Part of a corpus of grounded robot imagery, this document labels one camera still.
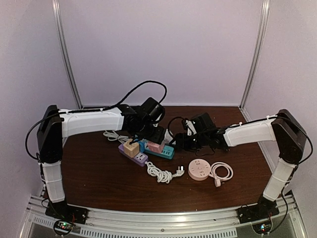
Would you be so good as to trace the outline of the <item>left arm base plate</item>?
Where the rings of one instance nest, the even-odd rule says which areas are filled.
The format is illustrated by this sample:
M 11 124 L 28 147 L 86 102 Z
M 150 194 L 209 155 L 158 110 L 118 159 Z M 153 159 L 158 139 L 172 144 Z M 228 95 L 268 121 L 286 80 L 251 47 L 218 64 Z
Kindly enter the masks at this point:
M 45 214 L 59 220 L 84 225 L 86 223 L 88 209 L 68 205 L 66 200 L 57 203 L 53 203 L 49 200 Z

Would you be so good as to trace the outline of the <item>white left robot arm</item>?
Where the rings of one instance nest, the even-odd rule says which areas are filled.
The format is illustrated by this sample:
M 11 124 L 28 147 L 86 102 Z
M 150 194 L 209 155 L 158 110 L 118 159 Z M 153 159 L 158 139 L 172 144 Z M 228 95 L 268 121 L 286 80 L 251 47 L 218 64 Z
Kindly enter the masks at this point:
M 71 216 L 71 209 L 63 202 L 65 193 L 62 184 L 61 160 L 63 139 L 73 135 L 105 130 L 126 131 L 138 139 L 156 144 L 165 140 L 166 130 L 159 126 L 164 117 L 164 108 L 154 106 L 118 105 L 112 108 L 86 110 L 59 110 L 51 105 L 47 108 L 37 131 L 39 159 L 52 212 L 60 220 Z

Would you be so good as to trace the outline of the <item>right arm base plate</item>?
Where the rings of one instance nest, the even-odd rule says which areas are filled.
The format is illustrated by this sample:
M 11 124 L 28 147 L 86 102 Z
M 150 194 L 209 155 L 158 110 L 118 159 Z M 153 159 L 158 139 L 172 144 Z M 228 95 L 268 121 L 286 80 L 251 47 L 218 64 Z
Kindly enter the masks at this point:
M 279 209 L 277 208 L 276 201 L 270 201 L 261 195 L 256 204 L 242 205 L 238 208 L 237 214 L 239 222 L 243 224 L 267 219 L 272 215 L 278 215 Z

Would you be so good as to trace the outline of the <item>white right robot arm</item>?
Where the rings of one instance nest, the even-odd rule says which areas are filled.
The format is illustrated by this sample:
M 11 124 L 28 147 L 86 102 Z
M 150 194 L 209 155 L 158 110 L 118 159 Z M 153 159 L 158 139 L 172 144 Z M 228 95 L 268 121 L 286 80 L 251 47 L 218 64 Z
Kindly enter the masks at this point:
M 263 201 L 254 207 L 254 215 L 259 219 L 264 219 L 273 211 L 271 202 L 282 194 L 296 169 L 304 161 L 303 153 L 308 136 L 286 109 L 263 119 L 223 127 L 217 127 L 208 113 L 183 119 L 182 124 L 185 132 L 173 135 L 168 129 L 167 134 L 171 137 L 170 144 L 184 150 L 208 146 L 213 150 L 227 151 L 238 145 L 276 142 L 279 160 L 261 195 Z

